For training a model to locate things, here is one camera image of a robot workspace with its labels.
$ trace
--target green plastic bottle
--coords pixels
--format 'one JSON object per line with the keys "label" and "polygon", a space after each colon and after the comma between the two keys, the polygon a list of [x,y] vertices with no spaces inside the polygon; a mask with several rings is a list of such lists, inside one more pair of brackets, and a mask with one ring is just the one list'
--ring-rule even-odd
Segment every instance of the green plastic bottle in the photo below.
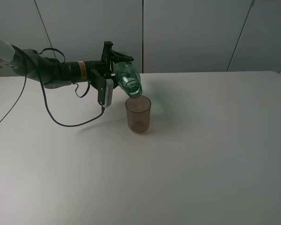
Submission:
{"label": "green plastic bottle", "polygon": [[141,96],[141,76],[131,62],[113,64],[113,70],[119,86],[129,97],[138,98]]}

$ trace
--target plastic cup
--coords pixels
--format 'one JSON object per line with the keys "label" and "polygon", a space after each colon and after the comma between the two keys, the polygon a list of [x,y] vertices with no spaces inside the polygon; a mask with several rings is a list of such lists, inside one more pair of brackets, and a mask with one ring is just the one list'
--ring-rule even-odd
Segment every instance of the plastic cup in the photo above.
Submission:
{"label": "plastic cup", "polygon": [[150,99],[145,96],[129,98],[126,101],[126,113],[128,127],[138,134],[145,132],[150,125]]}

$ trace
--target tabletop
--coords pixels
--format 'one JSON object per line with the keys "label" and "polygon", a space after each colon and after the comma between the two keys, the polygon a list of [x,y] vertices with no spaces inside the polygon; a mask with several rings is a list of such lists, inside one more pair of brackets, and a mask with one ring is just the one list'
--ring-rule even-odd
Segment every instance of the tabletop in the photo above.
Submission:
{"label": "tabletop", "polygon": [[[127,95],[82,127],[48,116],[39,83],[0,124],[0,225],[281,224],[281,77],[274,72],[141,75],[143,135]],[[0,119],[22,77],[0,78]],[[82,94],[86,85],[78,90]],[[97,93],[46,90],[53,116],[100,113]]]}

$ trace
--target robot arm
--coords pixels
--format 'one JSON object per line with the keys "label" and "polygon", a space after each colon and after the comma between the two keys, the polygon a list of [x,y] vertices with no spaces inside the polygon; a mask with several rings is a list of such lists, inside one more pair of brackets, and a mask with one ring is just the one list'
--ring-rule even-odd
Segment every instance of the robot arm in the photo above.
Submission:
{"label": "robot arm", "polygon": [[40,56],[37,51],[25,49],[25,52],[34,62],[34,65],[25,59],[17,47],[0,40],[0,63],[11,66],[19,76],[40,81],[45,88],[54,89],[72,83],[88,82],[98,91],[99,105],[107,108],[111,104],[112,91],[118,86],[118,81],[113,76],[113,63],[130,62],[133,57],[126,56],[112,50],[113,43],[105,41],[101,60],[62,62]]}

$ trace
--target wire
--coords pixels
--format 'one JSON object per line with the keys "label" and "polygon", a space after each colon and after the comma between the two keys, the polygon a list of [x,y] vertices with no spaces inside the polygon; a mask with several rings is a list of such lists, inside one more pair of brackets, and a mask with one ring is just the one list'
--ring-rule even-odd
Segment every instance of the wire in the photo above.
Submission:
{"label": "wire", "polygon": [[102,106],[102,107],[101,107],[101,114],[100,114],[100,115],[98,115],[97,117],[92,118],[91,120],[88,120],[88,121],[86,121],[86,122],[84,122],[84,123],[80,123],[80,124],[76,124],[76,125],[65,125],[65,124],[62,124],[62,123],[59,123],[58,121],[56,121],[55,118],[52,116],[50,110],[49,110],[48,103],[47,103],[46,92],[45,92],[45,89],[44,89],[43,80],[42,80],[42,77],[41,77],[41,75],[40,75],[40,73],[39,73],[39,70],[37,69],[36,64],[35,64],[34,61],[31,59],[31,57],[30,57],[26,52],[24,52],[22,49],[20,49],[20,48],[14,46],[14,45],[12,45],[12,47],[13,47],[14,49],[18,50],[24,57],[26,57],[26,58],[31,62],[31,64],[33,65],[33,67],[35,68],[36,73],[37,73],[37,76],[38,76],[38,78],[39,78],[39,82],[40,82],[40,84],[41,84],[41,88],[42,88],[42,92],[43,92],[43,97],[44,97],[44,103],[45,103],[46,110],[47,110],[49,116],[51,117],[51,119],[52,119],[55,123],[57,123],[58,125],[63,126],[63,127],[73,128],[73,127],[78,127],[78,126],[82,126],[82,125],[84,125],[84,124],[90,123],[90,122],[92,122],[92,121],[98,119],[100,116],[103,115],[105,108]]}
{"label": "wire", "polygon": [[25,86],[26,86],[26,80],[27,80],[27,62],[26,62],[26,59],[24,60],[25,62],[25,80],[24,80],[24,84],[23,84],[23,87],[22,87],[22,91],[19,95],[19,97],[17,98],[17,100],[15,101],[14,105],[10,108],[10,110],[5,114],[5,116],[0,120],[0,123],[5,119],[5,117],[7,117],[7,115],[10,113],[10,111],[12,111],[12,109],[14,108],[14,106],[17,104],[17,102],[19,101],[20,97],[22,96],[23,94],[23,91],[25,89]]}
{"label": "wire", "polygon": [[66,57],[65,57],[65,55],[64,55],[60,50],[58,50],[58,49],[56,49],[56,48],[44,48],[40,53],[36,52],[36,54],[41,55],[41,54],[43,54],[44,51],[48,51],[48,50],[51,50],[51,51],[53,51],[53,52],[58,52],[59,54],[61,54],[61,55],[64,57],[64,61],[63,61],[62,63],[65,63],[65,62],[66,62]]}
{"label": "wire", "polygon": [[90,82],[88,82],[88,88],[86,89],[85,93],[84,93],[83,95],[81,95],[81,96],[79,96],[79,95],[77,94],[77,90],[78,90],[78,88],[79,88],[79,84],[77,84],[77,83],[73,83],[73,84],[76,84],[76,85],[77,85],[77,88],[75,89],[75,93],[76,93],[77,97],[83,98],[83,97],[86,96],[86,94],[89,92]]}

